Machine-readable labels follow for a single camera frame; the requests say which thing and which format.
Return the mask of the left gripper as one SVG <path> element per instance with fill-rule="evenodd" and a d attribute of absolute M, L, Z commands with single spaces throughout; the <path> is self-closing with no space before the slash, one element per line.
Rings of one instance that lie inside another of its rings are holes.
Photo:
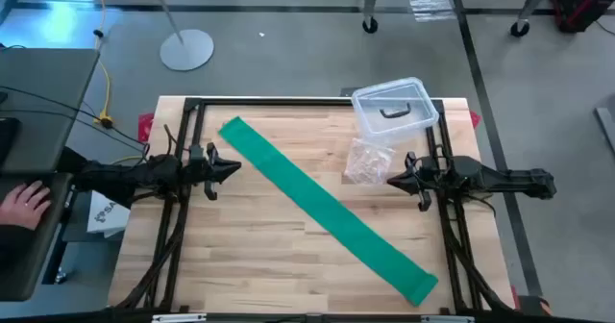
<path fill-rule="evenodd" d="M 214 182 L 222 184 L 240 169 L 241 162 L 225 160 L 217 156 L 217 149 L 212 142 L 207 144 L 207 155 L 208 159 L 206 166 L 206 179 L 204 181 L 204 192 L 210 201 L 215 201 L 217 199 L 217 192 L 214 189 Z"/>

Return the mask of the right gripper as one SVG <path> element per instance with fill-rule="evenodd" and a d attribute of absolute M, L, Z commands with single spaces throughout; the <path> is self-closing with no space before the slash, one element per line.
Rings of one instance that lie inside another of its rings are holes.
<path fill-rule="evenodd" d="M 416 169 L 416 163 L 418 159 L 414 152 L 408 152 L 406 154 L 406 170 L 398 175 L 395 175 L 387 180 L 387 183 L 390 186 L 398 188 L 409 195 L 414 194 L 414 187 L 416 193 L 420 197 L 420 202 L 418 203 L 419 211 L 426 212 L 431 206 L 431 196 L 426 191 L 426 185 L 419 178 Z"/>

